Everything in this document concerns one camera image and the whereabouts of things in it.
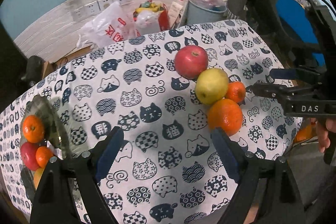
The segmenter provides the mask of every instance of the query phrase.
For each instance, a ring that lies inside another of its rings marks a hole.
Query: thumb
[[[326,128],[331,131],[336,133],[336,121],[332,119],[327,119],[325,122]]]

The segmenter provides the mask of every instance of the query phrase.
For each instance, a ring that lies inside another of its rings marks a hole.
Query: screw
[[[49,160],[51,163],[54,163],[55,161],[57,161],[57,157],[53,156],[50,158]]]
[[[285,163],[286,162],[286,158],[283,156],[277,157],[277,159],[281,162],[281,163]]]
[[[254,154],[251,151],[247,151],[245,152],[245,156],[248,158],[252,158],[254,156]]]
[[[82,157],[83,157],[83,158],[87,158],[87,157],[89,157],[90,155],[91,155],[90,151],[84,151],[84,152],[82,153]]]

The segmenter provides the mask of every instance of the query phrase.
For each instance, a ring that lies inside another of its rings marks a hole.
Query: pile of fruit
[[[44,143],[44,125],[42,120],[36,115],[29,115],[22,124],[22,133],[26,142],[20,147],[21,157],[24,165],[31,171],[34,171],[34,185],[40,182],[44,168],[49,159],[54,155],[53,152]]]
[[[243,124],[243,113],[238,103],[245,97],[244,84],[229,83],[228,75],[222,69],[208,69],[207,52],[199,46],[186,46],[179,50],[174,64],[182,77],[197,79],[195,94],[198,100],[211,105],[207,115],[210,129],[221,127],[228,136],[236,134]]]

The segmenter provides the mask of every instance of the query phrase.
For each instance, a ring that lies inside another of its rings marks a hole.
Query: trash can
[[[226,11],[226,6],[221,6],[220,11],[213,11],[202,8],[189,0],[187,25],[223,20]]]

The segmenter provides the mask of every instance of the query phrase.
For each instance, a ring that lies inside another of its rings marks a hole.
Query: tablecloth
[[[175,71],[185,45],[208,53],[209,68],[225,70],[246,86],[244,122],[232,140],[257,157],[275,159],[295,137],[301,119],[286,117],[274,99],[256,97],[251,86],[273,83],[283,68],[242,20],[185,26],[117,42],[73,60],[17,98],[0,115],[0,160],[13,204],[30,213],[20,168],[19,124],[34,95],[47,96],[79,155],[121,126],[125,141],[100,190],[119,223],[188,223],[226,205],[235,189],[211,142],[207,109],[195,81]],[[290,81],[275,83],[292,86]],[[79,215],[90,222],[75,183]]]

